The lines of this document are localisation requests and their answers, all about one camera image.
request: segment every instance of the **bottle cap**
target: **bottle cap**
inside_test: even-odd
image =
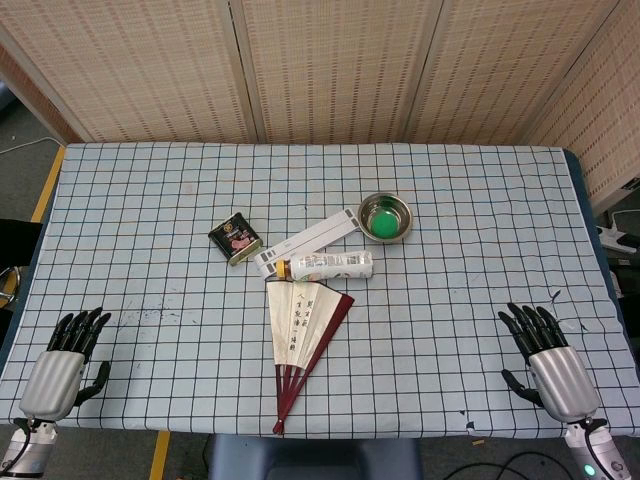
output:
[[[278,278],[287,278],[284,260],[278,260],[276,262],[276,275],[278,276]]]

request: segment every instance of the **paper fan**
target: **paper fan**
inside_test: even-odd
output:
[[[268,282],[269,314],[276,368],[278,421],[284,421],[353,304],[353,298],[314,282]]]

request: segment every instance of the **beige screen panel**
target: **beige screen panel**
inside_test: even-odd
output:
[[[407,138],[511,144],[615,0],[447,0]]]
[[[232,5],[244,13],[268,142],[400,139],[439,0]]]
[[[526,137],[578,156],[596,213],[640,176],[640,2],[621,2],[600,33]]]
[[[96,141],[254,139],[221,21],[207,0],[0,4],[5,31]]]

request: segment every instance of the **black cable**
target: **black cable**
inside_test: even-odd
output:
[[[500,474],[502,475],[502,471],[508,471],[513,473],[514,475],[519,476],[520,478],[524,478],[524,480],[531,480],[529,477],[525,476],[524,474],[520,473],[517,470],[514,470],[513,468],[507,467],[506,465],[500,465],[499,463],[490,463],[490,462],[477,462],[477,463],[470,463],[468,465],[464,465],[460,468],[455,469],[453,472],[451,472],[449,475],[447,475],[446,477],[444,477],[442,480],[449,480],[450,478],[453,478],[454,475],[457,475],[458,473],[462,472],[463,470],[466,470],[467,468],[473,468],[473,467],[495,467],[495,468],[501,468],[501,472]]]
[[[27,447],[29,446],[29,442],[31,441],[31,430],[27,429],[25,432],[25,440],[24,443],[22,444],[22,448],[20,449],[20,451],[18,452],[18,455],[15,456],[15,458],[13,460],[11,460],[6,467],[4,467],[2,469],[2,471],[0,471],[0,477],[4,477],[7,473],[9,473],[9,470],[11,470],[16,463],[18,463],[18,460],[20,460],[20,458],[22,458],[22,455],[24,455],[24,452],[27,450]]]
[[[204,468],[207,469],[207,473],[209,473],[209,461],[207,460],[207,446],[209,445],[209,440],[211,440],[211,434],[207,435],[204,447],[202,447],[202,463],[204,463]]]
[[[573,480],[573,476],[571,475],[571,472],[569,472],[569,469],[567,469],[567,467],[565,467],[562,463],[560,463],[559,460],[556,460],[555,458],[547,455],[546,453],[535,452],[533,450],[527,450],[526,452],[516,453],[511,458],[509,458],[509,460],[507,460],[507,462],[503,465],[502,470],[500,470],[500,473],[496,477],[496,480],[500,480],[500,477],[502,477],[502,474],[508,470],[507,467],[509,466],[509,464],[511,464],[511,462],[513,462],[514,460],[520,457],[524,457],[525,455],[538,455],[539,457],[543,457],[543,458],[546,458],[547,460],[551,460],[553,463],[555,463],[562,469],[562,471],[566,474],[569,480]]]
[[[611,474],[609,473],[609,471],[604,468],[604,465],[602,465],[602,462],[600,462],[600,459],[598,458],[598,456],[596,455],[596,452],[593,451],[593,447],[591,446],[591,433],[589,433],[589,430],[587,428],[584,429],[584,441],[587,444],[587,449],[589,450],[589,453],[591,454],[591,456],[593,457],[593,459],[596,461],[596,464],[598,465],[598,467],[600,467],[600,470],[602,470],[604,472],[604,474],[607,476],[607,478],[609,480],[615,480]]]

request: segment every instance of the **black can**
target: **black can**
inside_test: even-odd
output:
[[[262,239],[240,212],[211,230],[209,238],[220,247],[230,265],[236,265],[262,246]]]

